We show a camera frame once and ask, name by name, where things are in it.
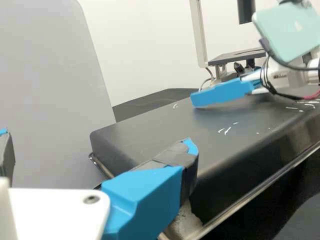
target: cable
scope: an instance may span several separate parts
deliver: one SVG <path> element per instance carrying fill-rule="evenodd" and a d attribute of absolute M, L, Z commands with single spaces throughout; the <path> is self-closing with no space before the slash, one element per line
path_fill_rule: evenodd
<path fill-rule="evenodd" d="M 205 69 L 209 72 L 209 74 L 211 76 L 211 79 L 212 79 L 212 82 L 214 83 L 215 82 L 215 78 L 214 78 L 214 75 L 212 74 L 212 71 L 210 71 L 210 69 L 208 67 L 206 67 Z"/>
<path fill-rule="evenodd" d="M 267 74 L 266 74 L 266 77 L 267 77 L 267 89 L 269 90 L 269 92 L 271 92 L 272 94 L 274 95 L 279 95 L 279 96 L 282 96 L 284 98 L 288 98 L 288 99 L 292 99 L 292 100 L 313 100 L 313 99 L 316 99 L 317 97 L 320 96 L 320 90 L 318 90 L 316 93 L 312 94 L 312 95 L 309 95 L 309 96 L 304 96 L 304 97 L 299 97 L 299 96 L 294 96 L 294 95 L 288 95 L 288 94 L 284 94 L 284 93 L 279 93 L 277 92 L 277 90 L 274 88 L 274 86 L 271 84 L 271 82 L 269 81 L 268 79 L 268 68 L 269 68 L 269 58 L 272 57 L 278 64 L 286 67 L 286 68 L 289 68 L 289 69 L 292 69 L 292 70 L 295 70 L 295 71 L 302 71 L 302 72 L 308 72 L 308 71 L 320 71 L 320 67 L 311 67 L 311 68 L 308 68 L 308 67 L 299 67 L 299 66 L 292 66 L 292 65 L 289 65 L 287 64 L 285 61 L 279 59 L 275 54 L 274 52 L 272 51 L 271 47 L 270 47 L 270 44 L 269 44 L 269 41 L 266 39 L 266 38 L 262 38 L 259 40 L 259 42 L 261 43 L 263 49 L 268 53 L 268 58 L 267 58 Z"/>
<path fill-rule="evenodd" d="M 201 87 L 199 88 L 199 92 L 201 92 L 201 90 L 203 89 L 204 85 L 205 85 L 207 82 L 211 81 L 211 80 L 212 80 L 211 77 L 208 78 L 208 79 L 206 79 L 206 80 L 204 80 L 203 83 L 201 84 Z"/>
<path fill-rule="evenodd" d="M 201 84 L 201 86 L 200 86 L 200 88 L 199 88 L 199 90 L 198 90 L 199 92 L 203 89 L 204 85 L 205 85 L 207 82 L 212 81 L 212 83 L 214 83 L 214 82 L 217 80 L 217 79 L 214 77 L 212 71 L 211 71 L 208 67 L 206 67 L 205 69 L 209 72 L 209 74 L 210 74 L 211 77 L 203 81 L 203 83 Z"/>
<path fill-rule="evenodd" d="M 270 56 L 268 56 L 266 58 L 266 60 L 264 61 L 263 65 L 262 65 L 262 68 L 261 68 L 260 80 L 261 80 L 262 86 L 265 87 L 273 95 L 278 95 L 278 96 L 281 96 L 283 98 L 287 98 L 287 99 L 291 99 L 291 100 L 295 100 L 295 101 L 304 100 L 303 97 L 280 93 L 280 92 L 278 92 L 276 90 L 276 88 L 269 81 L 269 77 L 268 77 L 269 59 L 270 59 Z"/>
<path fill-rule="evenodd" d="M 264 37 L 259 40 L 261 46 L 263 49 L 268 53 L 270 57 L 272 57 L 278 64 L 280 64 L 283 67 L 286 67 L 288 69 L 296 70 L 296 71 L 302 71 L 302 72 L 309 72 L 309 71 L 320 71 L 320 67 L 301 67 L 301 66 L 292 66 L 285 61 L 279 59 L 275 53 L 272 51 L 269 41 Z"/>

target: screw hole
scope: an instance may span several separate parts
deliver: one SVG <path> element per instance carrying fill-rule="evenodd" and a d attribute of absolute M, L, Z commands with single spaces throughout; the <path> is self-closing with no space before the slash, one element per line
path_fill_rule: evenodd
<path fill-rule="evenodd" d="M 100 200 L 100 197 L 92 195 L 92 196 L 86 197 L 86 198 L 83 200 L 83 202 L 84 202 L 85 204 L 95 204 L 95 203 L 97 203 L 99 200 Z"/>

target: red cable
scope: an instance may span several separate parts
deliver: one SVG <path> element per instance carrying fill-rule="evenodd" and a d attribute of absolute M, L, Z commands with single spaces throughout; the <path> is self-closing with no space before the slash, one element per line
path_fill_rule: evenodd
<path fill-rule="evenodd" d="M 320 96 L 320 90 L 318 90 L 315 94 L 313 95 L 310 95 L 310 96 L 304 96 L 303 99 L 304 100 L 314 100 L 316 99 L 317 97 Z"/>

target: white scratch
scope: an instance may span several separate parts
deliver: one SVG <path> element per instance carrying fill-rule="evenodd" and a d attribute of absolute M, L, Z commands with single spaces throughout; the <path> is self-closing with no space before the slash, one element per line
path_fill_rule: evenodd
<path fill-rule="evenodd" d="M 227 133 L 230 131 L 231 127 L 229 127 L 225 132 L 224 135 L 227 135 Z"/>
<path fill-rule="evenodd" d="M 313 109 L 316 109 L 315 105 L 313 105 L 313 104 L 305 104 L 305 106 L 311 106 L 311 107 L 313 107 Z"/>

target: white wall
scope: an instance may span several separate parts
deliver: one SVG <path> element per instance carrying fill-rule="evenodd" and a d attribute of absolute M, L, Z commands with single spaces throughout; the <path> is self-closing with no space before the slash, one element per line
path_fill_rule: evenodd
<path fill-rule="evenodd" d="M 198 88 L 208 77 L 197 63 L 189 0 L 78 1 L 113 106 L 166 88 Z M 201 1 L 209 59 L 259 46 L 254 25 L 238 24 L 235 0 Z M 320 10 L 320 1 L 311 2 Z M 256 0 L 257 9 L 276 4 Z"/>

